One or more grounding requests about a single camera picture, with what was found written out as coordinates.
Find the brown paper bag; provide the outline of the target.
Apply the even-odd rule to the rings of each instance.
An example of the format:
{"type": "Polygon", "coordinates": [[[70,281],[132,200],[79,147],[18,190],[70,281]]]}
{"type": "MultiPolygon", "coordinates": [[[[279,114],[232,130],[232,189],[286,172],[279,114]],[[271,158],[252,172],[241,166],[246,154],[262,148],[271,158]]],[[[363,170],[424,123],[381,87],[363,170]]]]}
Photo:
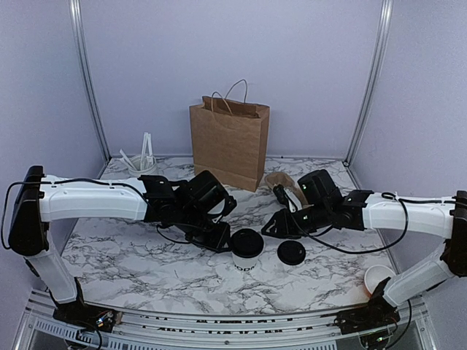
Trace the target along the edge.
{"type": "Polygon", "coordinates": [[[195,173],[210,171],[222,184],[255,192],[264,174],[270,107],[215,91],[189,112],[195,173]]]}

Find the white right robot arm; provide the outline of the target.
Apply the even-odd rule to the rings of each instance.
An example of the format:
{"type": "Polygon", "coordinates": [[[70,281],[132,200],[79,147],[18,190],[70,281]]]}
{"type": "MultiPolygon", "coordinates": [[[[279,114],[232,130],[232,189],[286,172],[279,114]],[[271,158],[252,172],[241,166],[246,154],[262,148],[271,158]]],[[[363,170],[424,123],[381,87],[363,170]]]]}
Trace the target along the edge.
{"type": "Polygon", "coordinates": [[[401,304],[447,279],[466,276],[466,192],[462,190],[441,198],[403,198],[371,190],[342,195],[325,169],[298,181],[275,172],[266,176],[265,183],[284,206],[262,228],[265,236],[296,244],[302,237],[318,242],[318,231],[386,229],[443,238],[443,244],[431,255],[379,282],[367,304],[340,311],[335,323],[342,334],[399,322],[397,308],[401,304]]]}

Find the brown cardboard cup carrier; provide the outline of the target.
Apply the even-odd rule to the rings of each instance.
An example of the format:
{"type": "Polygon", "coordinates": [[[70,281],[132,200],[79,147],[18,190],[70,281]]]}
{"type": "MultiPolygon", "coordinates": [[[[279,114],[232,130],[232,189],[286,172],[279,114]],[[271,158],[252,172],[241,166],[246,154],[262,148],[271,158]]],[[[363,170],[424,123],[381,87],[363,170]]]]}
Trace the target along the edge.
{"type": "Polygon", "coordinates": [[[306,197],[296,182],[284,172],[267,174],[264,181],[272,190],[280,204],[291,212],[310,207],[306,197]]]}

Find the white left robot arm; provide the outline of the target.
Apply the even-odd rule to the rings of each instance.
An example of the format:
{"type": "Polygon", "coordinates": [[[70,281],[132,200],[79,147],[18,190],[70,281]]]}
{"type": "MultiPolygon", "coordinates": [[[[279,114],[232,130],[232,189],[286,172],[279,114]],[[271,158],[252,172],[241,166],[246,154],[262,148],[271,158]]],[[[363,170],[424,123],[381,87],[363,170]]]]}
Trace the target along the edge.
{"type": "Polygon", "coordinates": [[[54,319],[87,330],[110,333],[121,313],[85,302],[79,281],[48,236],[51,222],[114,218],[154,223],[157,230],[180,229],[184,244],[215,253],[231,250],[231,229],[223,217],[236,208],[236,200],[209,171],[190,181],[170,181],[159,175],[104,181],[61,178],[45,174],[42,166],[32,166],[15,186],[19,190],[10,227],[1,232],[1,243],[23,256],[47,286],[55,304],[54,319]]]}

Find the black plastic cup lid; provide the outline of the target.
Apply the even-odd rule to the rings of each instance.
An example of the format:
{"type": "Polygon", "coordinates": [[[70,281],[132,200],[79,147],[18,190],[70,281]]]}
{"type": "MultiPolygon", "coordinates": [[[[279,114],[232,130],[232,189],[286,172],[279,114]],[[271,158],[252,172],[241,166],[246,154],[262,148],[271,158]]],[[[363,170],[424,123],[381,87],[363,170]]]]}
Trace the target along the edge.
{"type": "Polygon", "coordinates": [[[243,258],[257,257],[264,248],[264,240],[260,233],[245,228],[236,231],[231,236],[231,251],[243,258]]]}

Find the white paper coffee cup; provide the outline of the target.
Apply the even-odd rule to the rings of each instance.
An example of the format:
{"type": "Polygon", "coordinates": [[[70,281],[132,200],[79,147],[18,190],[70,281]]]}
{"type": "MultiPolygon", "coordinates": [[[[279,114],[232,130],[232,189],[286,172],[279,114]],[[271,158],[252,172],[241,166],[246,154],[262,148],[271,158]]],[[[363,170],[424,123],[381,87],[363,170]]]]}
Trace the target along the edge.
{"type": "Polygon", "coordinates": [[[232,254],[232,258],[235,270],[242,275],[245,275],[246,273],[251,273],[255,269],[259,256],[240,257],[239,255],[232,254]]]}

